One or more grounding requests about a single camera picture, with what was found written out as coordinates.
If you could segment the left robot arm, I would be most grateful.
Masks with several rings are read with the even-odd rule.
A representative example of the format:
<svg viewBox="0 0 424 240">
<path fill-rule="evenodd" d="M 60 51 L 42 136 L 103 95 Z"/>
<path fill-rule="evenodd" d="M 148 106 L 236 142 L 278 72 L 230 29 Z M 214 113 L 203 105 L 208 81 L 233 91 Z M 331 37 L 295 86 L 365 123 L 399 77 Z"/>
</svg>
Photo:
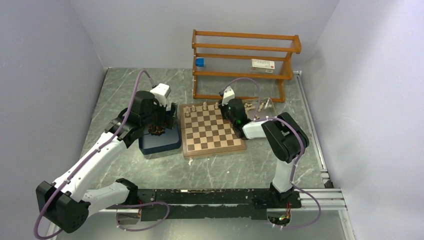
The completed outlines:
<svg viewBox="0 0 424 240">
<path fill-rule="evenodd" d="M 178 105 L 167 110 L 166 95 L 140 90 L 130 105 L 109 122 L 97 143 L 73 167 L 52 183 L 41 182 L 35 192 L 40 216 L 61 231 L 73 233 L 88 217 L 113 205 L 139 204 L 138 186 L 120 178 L 107 187 L 90 189 L 97 175 L 151 128 L 173 129 Z"/>
</svg>

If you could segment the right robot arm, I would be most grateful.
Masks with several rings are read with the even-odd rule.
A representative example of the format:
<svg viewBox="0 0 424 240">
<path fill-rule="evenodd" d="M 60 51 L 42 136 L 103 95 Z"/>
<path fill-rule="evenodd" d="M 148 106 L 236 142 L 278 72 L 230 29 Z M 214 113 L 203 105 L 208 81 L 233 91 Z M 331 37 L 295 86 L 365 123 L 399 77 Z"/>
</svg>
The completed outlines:
<svg viewBox="0 0 424 240">
<path fill-rule="evenodd" d="M 219 100 L 218 108 L 222 117 L 230 122 L 235 135 L 242 140 L 265 138 L 277 157 L 275 175 L 269 187 L 270 202 L 282 207 L 288 202 L 295 185 L 293 182 L 296 166 L 309 139 L 291 115 L 283 112 L 278 116 L 266 116 L 251 120 L 245 113 L 241 99 L 233 98 L 227 103 Z"/>
</svg>

